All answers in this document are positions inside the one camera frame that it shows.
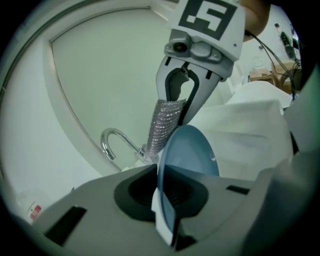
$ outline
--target metal mesh scrubber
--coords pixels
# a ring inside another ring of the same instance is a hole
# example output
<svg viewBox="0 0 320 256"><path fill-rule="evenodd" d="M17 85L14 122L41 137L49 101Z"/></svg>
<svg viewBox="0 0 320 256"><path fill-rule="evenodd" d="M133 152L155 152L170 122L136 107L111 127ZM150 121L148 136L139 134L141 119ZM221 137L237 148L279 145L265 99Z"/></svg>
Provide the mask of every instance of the metal mesh scrubber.
<svg viewBox="0 0 320 256"><path fill-rule="evenodd" d="M186 100L165 101L158 99L152 116L146 155L158 154L166 145L170 135L178 126Z"/></svg>

